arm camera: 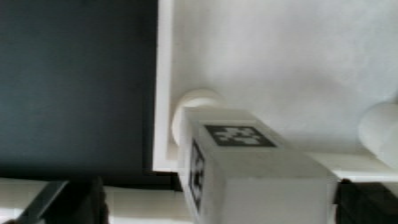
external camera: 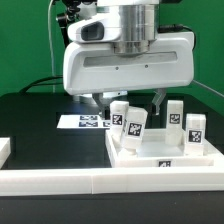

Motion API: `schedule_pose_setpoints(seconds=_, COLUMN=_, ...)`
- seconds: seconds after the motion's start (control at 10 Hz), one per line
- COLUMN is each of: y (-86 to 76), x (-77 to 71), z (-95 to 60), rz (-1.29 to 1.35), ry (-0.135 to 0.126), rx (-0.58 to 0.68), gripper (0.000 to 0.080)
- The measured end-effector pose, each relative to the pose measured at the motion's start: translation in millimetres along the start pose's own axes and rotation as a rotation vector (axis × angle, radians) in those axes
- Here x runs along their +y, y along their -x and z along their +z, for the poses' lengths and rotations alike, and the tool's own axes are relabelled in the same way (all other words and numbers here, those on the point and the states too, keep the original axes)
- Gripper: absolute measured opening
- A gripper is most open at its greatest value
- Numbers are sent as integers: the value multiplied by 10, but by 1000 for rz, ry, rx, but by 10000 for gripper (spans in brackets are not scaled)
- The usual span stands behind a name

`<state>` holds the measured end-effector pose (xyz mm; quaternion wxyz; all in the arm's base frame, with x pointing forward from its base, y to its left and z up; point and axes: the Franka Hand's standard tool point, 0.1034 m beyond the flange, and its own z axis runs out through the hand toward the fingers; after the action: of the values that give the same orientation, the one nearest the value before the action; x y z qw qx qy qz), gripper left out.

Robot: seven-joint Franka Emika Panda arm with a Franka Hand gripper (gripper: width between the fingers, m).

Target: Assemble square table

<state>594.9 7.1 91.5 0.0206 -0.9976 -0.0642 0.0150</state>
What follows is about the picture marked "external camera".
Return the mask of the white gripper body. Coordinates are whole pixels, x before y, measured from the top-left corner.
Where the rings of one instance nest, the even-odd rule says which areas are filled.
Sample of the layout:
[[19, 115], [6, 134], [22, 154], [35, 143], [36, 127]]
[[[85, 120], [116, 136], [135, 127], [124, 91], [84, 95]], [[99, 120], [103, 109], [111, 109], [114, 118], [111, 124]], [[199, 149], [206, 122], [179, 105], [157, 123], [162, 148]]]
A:
[[186, 86], [194, 76], [194, 34], [162, 33], [150, 50], [119, 55], [110, 43], [71, 43], [65, 50], [63, 85], [71, 95]]

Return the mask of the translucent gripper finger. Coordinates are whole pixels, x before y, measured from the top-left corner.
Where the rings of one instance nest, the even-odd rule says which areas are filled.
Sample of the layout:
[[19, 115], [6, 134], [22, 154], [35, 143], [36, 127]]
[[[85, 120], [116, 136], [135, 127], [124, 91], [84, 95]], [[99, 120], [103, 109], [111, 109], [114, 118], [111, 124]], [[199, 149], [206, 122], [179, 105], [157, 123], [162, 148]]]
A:
[[152, 100], [152, 112], [154, 115], [158, 115], [160, 112], [160, 105], [166, 97], [166, 89], [159, 88], [155, 90], [155, 95]]
[[110, 108], [109, 104], [104, 102], [103, 94], [102, 93], [94, 93], [92, 95], [93, 100], [96, 102], [97, 106], [99, 107], [99, 115], [102, 119], [109, 119], [110, 118]]

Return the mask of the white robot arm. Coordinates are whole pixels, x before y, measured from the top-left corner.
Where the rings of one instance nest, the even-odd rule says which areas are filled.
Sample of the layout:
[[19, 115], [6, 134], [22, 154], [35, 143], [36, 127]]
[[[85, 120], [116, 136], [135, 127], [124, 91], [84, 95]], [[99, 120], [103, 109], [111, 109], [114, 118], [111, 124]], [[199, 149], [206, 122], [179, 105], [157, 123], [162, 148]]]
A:
[[68, 27], [63, 86], [71, 95], [154, 89], [159, 113], [166, 89], [194, 76], [194, 34], [158, 28], [162, 0], [98, 0], [97, 13]]

